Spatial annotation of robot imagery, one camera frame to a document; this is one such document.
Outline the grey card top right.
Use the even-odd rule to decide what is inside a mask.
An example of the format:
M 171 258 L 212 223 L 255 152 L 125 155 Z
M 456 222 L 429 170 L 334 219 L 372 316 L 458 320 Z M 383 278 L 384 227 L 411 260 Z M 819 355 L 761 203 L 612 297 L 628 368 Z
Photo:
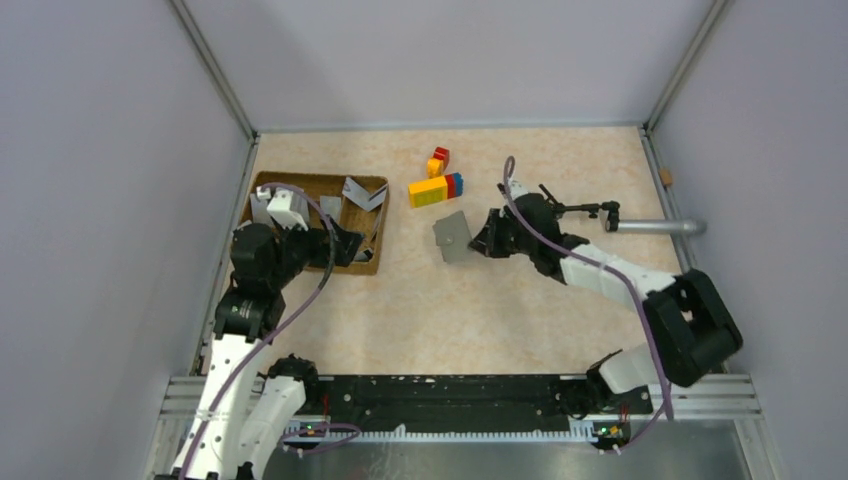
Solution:
M 350 176 L 345 178 L 342 195 L 366 212 L 373 209 L 370 192 Z

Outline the grey card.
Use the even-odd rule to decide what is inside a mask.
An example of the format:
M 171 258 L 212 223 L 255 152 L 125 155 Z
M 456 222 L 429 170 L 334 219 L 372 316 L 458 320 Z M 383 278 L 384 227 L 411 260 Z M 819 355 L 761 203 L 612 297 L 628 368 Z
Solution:
M 339 196 L 321 196 L 320 197 L 320 207 L 321 209 L 336 223 L 340 222 L 340 216 L 342 211 L 342 198 Z
M 370 192 L 350 176 L 345 178 L 342 195 L 366 212 L 373 209 Z

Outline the silver metal tube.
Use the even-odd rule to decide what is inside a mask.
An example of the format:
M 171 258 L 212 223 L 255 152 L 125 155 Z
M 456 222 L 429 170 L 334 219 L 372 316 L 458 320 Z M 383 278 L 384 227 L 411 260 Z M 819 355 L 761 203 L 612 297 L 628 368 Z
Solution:
M 622 234 L 656 234 L 692 236 L 703 233 L 707 224 L 703 221 L 684 220 L 621 220 L 618 222 L 616 233 Z

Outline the striped card top right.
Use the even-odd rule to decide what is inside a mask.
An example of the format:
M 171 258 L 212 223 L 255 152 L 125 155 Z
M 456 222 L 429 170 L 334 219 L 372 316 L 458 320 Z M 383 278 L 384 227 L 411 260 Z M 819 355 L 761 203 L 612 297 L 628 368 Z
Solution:
M 382 185 L 380 188 L 371 193 L 367 200 L 362 204 L 361 208 L 366 212 L 371 212 L 377 207 L 380 207 L 388 194 L 388 184 Z

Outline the small red yellow block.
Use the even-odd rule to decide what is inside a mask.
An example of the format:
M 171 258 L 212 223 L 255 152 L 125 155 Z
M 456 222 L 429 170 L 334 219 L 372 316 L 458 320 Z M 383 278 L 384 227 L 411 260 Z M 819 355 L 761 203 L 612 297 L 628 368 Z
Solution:
M 440 177 L 444 174 L 450 162 L 450 150 L 444 147 L 436 147 L 426 164 L 426 172 L 429 178 Z

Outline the grey card holder wallet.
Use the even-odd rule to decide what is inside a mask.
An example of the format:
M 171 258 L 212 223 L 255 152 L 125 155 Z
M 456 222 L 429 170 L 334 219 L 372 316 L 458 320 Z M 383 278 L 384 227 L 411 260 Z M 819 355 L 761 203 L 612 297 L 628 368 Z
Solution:
M 442 260 L 447 264 L 464 261 L 472 253 L 472 240 L 465 213 L 456 211 L 437 220 L 432 225 L 435 244 L 440 249 Z

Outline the red blue toy block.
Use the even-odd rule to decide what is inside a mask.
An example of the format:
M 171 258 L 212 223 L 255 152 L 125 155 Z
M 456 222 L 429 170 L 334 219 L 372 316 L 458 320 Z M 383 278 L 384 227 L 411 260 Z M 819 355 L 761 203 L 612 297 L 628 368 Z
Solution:
M 453 199 L 463 195 L 464 180 L 459 172 L 451 173 L 444 176 L 446 182 L 446 198 Z

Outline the brown woven tray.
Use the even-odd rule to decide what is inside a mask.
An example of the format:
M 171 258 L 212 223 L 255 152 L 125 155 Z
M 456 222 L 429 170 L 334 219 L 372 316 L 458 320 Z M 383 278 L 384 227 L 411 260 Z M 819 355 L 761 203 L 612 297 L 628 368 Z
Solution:
M 344 184 L 348 177 L 367 191 L 366 197 L 372 196 L 383 188 L 385 193 L 383 202 L 371 211 L 366 211 L 355 204 L 343 193 Z M 383 218 L 388 212 L 390 203 L 389 182 L 386 177 L 260 171 L 252 180 L 248 192 L 255 194 L 259 186 L 270 183 L 286 183 L 297 186 L 316 201 L 320 201 L 322 197 L 339 197 L 340 209 L 336 222 L 345 230 L 363 233 L 365 238 L 357 251 L 358 259 L 347 267 L 337 267 L 335 272 L 359 276 L 374 276 L 377 274 L 383 243 Z

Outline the grey card back right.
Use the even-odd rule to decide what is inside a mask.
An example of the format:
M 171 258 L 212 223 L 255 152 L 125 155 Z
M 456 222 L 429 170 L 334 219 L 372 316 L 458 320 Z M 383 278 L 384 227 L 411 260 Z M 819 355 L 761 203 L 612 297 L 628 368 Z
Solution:
M 320 197 L 320 207 L 321 209 L 336 223 L 340 222 L 340 216 L 342 211 L 342 198 L 339 196 L 321 196 Z

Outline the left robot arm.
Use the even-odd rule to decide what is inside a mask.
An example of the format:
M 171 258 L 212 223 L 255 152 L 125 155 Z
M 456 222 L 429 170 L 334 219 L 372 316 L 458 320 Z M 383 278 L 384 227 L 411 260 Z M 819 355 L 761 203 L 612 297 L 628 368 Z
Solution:
M 334 220 L 321 228 L 248 222 L 233 233 L 230 284 L 215 311 L 211 358 L 195 418 L 170 479 L 258 479 L 296 413 L 319 404 L 317 368 L 289 355 L 259 369 L 274 338 L 307 305 L 283 315 L 283 288 L 307 267 L 346 267 L 364 235 Z

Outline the yellow toy block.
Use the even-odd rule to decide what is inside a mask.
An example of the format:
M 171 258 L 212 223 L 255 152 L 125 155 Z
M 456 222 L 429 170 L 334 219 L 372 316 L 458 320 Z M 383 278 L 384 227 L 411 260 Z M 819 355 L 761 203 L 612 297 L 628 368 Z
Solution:
M 421 208 L 440 203 L 448 198 L 448 182 L 437 177 L 410 183 L 407 188 L 411 208 Z

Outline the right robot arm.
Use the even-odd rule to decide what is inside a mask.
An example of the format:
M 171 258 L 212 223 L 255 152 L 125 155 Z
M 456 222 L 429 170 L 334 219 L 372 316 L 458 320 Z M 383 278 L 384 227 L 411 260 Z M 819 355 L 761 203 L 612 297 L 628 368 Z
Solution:
M 612 412 L 648 384 L 690 387 L 736 354 L 744 340 L 710 277 L 697 269 L 658 271 L 561 231 L 538 194 L 490 210 L 469 248 L 488 258 L 525 255 L 543 276 L 634 311 L 646 340 L 607 355 L 587 372 L 586 397 Z

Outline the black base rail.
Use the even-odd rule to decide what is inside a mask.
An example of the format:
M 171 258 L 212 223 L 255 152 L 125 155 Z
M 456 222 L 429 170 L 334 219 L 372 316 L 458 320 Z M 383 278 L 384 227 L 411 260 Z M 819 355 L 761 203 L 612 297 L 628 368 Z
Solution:
M 654 410 L 647 387 L 603 392 L 584 376 L 336 375 L 308 384 L 300 416 L 349 423 L 365 433 L 565 432 L 593 415 Z

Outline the small wooden cork piece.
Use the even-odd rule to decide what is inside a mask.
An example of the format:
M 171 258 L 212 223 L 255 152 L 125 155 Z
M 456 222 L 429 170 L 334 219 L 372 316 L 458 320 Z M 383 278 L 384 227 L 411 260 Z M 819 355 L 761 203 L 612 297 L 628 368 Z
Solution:
M 661 185 L 664 188 L 668 188 L 673 184 L 673 176 L 669 169 L 661 168 L 658 170 L 658 175 L 660 178 Z

